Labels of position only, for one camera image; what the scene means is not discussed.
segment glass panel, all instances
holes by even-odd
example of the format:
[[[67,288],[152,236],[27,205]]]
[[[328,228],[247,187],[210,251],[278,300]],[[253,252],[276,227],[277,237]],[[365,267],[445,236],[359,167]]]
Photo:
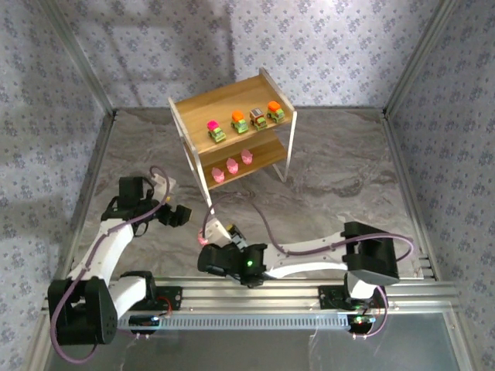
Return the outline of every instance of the glass panel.
[[[70,347],[72,356],[90,347]],[[82,366],[54,355],[46,371],[459,370],[441,315],[391,315],[384,331],[353,340],[343,331],[169,331],[149,340],[119,333]]]

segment toy truck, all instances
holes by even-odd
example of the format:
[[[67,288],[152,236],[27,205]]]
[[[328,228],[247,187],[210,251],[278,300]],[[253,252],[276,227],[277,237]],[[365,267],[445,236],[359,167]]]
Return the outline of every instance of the toy truck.
[[[216,122],[215,120],[209,121],[207,127],[208,135],[215,141],[215,143],[223,141],[227,137],[224,131],[218,125],[218,122]]]
[[[266,129],[267,123],[263,112],[259,108],[255,108],[249,112],[249,118],[251,119],[251,124],[256,128],[256,131]]]
[[[249,129],[248,124],[246,124],[246,120],[244,119],[244,115],[240,111],[232,112],[232,121],[230,122],[230,126],[237,130],[238,134],[242,134]]]
[[[271,118],[276,124],[284,120],[285,113],[278,102],[272,100],[268,103],[268,112],[266,117]]]

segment red wire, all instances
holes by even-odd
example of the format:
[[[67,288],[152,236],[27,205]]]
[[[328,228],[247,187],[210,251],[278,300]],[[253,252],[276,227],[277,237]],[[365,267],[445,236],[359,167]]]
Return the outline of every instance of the red wire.
[[[169,305],[169,307],[167,308],[166,315],[172,315],[172,303],[170,302],[170,300],[168,298],[166,298],[165,296],[158,296],[156,298],[156,300],[164,300],[164,301],[166,301],[167,304]]]
[[[378,308],[378,315],[381,315],[381,308],[380,308],[380,305],[378,304],[378,300],[374,298],[373,303],[375,303],[375,305]]]

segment small pink cup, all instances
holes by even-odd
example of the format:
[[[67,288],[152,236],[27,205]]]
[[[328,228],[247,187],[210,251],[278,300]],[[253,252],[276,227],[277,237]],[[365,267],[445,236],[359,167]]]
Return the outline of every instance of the small pink cup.
[[[227,170],[230,174],[235,174],[239,171],[239,164],[233,158],[229,158],[227,160]]]
[[[225,174],[219,168],[213,168],[211,170],[211,175],[217,183],[222,183],[225,180]]]
[[[247,149],[243,149],[241,152],[242,162],[246,165],[249,165],[253,162],[253,154],[250,153]]]

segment metal corner post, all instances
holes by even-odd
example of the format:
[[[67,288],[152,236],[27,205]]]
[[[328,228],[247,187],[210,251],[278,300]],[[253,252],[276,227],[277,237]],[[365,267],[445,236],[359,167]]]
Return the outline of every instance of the metal corner post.
[[[57,277],[66,277],[70,272],[73,256],[76,253],[77,247],[80,243],[81,234],[83,231],[84,220],[86,219],[87,211],[89,209],[91,197],[94,194],[97,184],[98,174],[100,172],[101,163],[104,158],[104,154],[107,149],[108,139],[110,138],[111,129],[114,126],[116,114],[107,115],[104,117],[104,123],[101,128],[99,151],[96,153],[96,160],[94,163],[93,175],[91,176],[89,185],[87,187],[88,197],[84,199],[80,215],[77,220],[76,229],[72,242],[65,256],[64,265],[57,271]],[[26,359],[22,364],[22,371],[40,371],[45,369],[45,365],[50,359],[50,350],[52,344],[50,341],[50,314],[41,313],[36,322],[34,333],[32,335],[31,342],[29,343],[28,352],[26,353]]]
[[[72,30],[70,29],[70,26],[58,4],[54,0],[38,0],[38,3],[46,13],[49,22],[55,29],[55,32],[62,41],[62,44],[65,46],[70,58],[79,69],[80,75],[82,76],[84,82],[88,85],[91,93],[101,105],[101,108],[103,108],[107,114],[113,114],[114,109],[108,100],[107,94],[104,92],[99,79],[91,69],[90,63],[84,55],[83,50],[80,48],[80,45],[76,40],[76,36],[72,33]]]
[[[408,95],[419,71],[424,66],[426,59],[436,44],[449,21],[450,15],[456,8],[459,0],[440,0],[423,32],[411,58],[406,65],[399,81],[395,85],[388,102],[385,104],[387,119],[391,119],[398,111],[402,101]]]
[[[418,199],[414,193],[411,177],[409,176],[406,168],[401,149],[398,146],[397,135],[395,134],[393,126],[384,114],[381,115],[381,123],[383,124],[385,134],[387,135],[387,141],[391,149],[392,159],[399,178],[402,197],[404,199],[407,213],[411,218],[414,227],[415,238],[418,241],[420,248],[428,256],[435,281],[443,282],[439,264],[436,260],[435,251],[432,248],[432,242],[429,239],[428,232],[426,230],[422,211],[419,206]],[[462,371],[477,371],[478,369],[481,369],[480,358],[477,354],[478,352],[474,348],[473,343],[467,340],[471,339],[472,336],[470,334],[469,326],[464,318],[464,314],[460,313],[459,309],[456,309],[455,311],[452,310],[444,312],[443,317],[459,368]]]

